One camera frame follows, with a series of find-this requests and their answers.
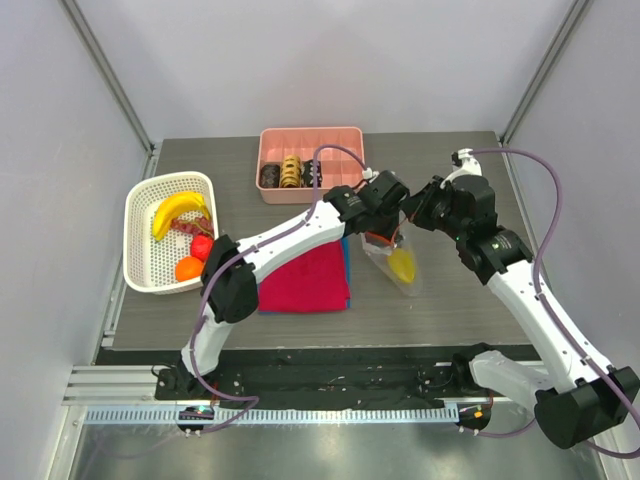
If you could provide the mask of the orange fake fruit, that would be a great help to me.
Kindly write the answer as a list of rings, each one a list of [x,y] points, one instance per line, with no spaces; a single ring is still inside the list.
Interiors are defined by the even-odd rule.
[[[204,262],[197,257],[187,256],[179,260],[174,273],[178,282],[199,278],[204,269]]]

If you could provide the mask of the purple fake grape bunch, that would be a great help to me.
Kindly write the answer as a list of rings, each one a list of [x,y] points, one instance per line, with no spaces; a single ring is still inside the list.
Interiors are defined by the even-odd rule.
[[[214,237],[213,225],[204,216],[196,217],[193,220],[175,218],[171,222],[171,229],[191,236]]]

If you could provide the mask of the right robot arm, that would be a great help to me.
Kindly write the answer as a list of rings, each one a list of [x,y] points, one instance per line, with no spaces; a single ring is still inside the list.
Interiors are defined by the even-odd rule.
[[[633,406],[638,376],[614,367],[576,327],[522,239],[499,225],[486,178],[434,177],[402,210],[415,226],[454,240],[461,262],[508,308],[546,368],[540,373],[484,346],[452,369],[457,391],[487,388],[509,397],[532,412],[561,449],[639,417]]]

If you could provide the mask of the yellow fake banana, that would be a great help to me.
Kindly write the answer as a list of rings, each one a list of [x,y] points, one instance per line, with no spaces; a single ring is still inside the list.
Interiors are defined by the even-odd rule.
[[[207,208],[204,196],[195,191],[178,192],[166,198],[156,210],[152,236],[156,241],[161,241],[169,232],[173,219],[184,213],[198,211],[207,220],[211,220],[211,214]]]

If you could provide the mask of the yellow fake star fruit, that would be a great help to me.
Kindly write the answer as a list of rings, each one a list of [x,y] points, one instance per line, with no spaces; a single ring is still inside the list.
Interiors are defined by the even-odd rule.
[[[387,264],[395,278],[404,284],[412,284],[416,278],[413,255],[406,249],[397,248],[387,257]]]

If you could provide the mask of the red fake fruit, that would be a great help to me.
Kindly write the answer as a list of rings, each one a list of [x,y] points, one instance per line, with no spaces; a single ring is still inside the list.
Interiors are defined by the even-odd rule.
[[[214,245],[214,239],[207,235],[196,235],[190,246],[190,254],[205,263]]]

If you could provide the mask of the clear zip top bag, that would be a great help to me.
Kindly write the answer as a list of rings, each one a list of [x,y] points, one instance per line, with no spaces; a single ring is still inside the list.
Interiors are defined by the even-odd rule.
[[[406,296],[422,288],[416,253],[408,233],[408,218],[398,214],[378,230],[360,235],[364,253]]]

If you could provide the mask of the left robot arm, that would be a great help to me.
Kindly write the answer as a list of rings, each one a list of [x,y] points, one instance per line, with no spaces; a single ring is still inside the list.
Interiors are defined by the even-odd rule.
[[[257,310],[266,277],[319,246],[387,226],[408,196],[404,182],[384,170],[358,189],[330,189],[308,210],[268,231],[238,241],[218,238],[201,276],[198,320],[181,351],[179,388],[193,399],[211,391],[222,348],[234,325]]]

